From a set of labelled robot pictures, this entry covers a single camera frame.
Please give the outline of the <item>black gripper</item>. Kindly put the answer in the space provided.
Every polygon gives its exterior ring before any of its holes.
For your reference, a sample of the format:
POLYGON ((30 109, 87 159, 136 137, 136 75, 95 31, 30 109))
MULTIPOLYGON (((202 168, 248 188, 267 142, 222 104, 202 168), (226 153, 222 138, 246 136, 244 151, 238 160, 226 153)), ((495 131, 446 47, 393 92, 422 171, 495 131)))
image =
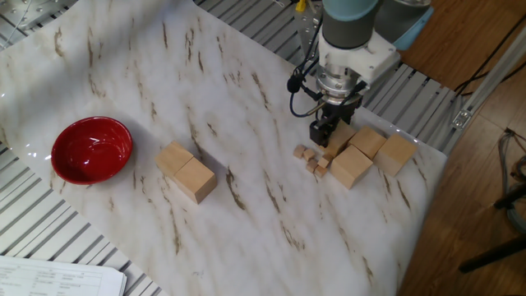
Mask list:
POLYGON ((351 99, 345 105, 327 104, 322 108, 322 116, 313 121, 309 127, 310 139, 317 145, 327 147, 332 133, 341 119, 348 125, 354 112, 362 105, 362 99, 351 99))

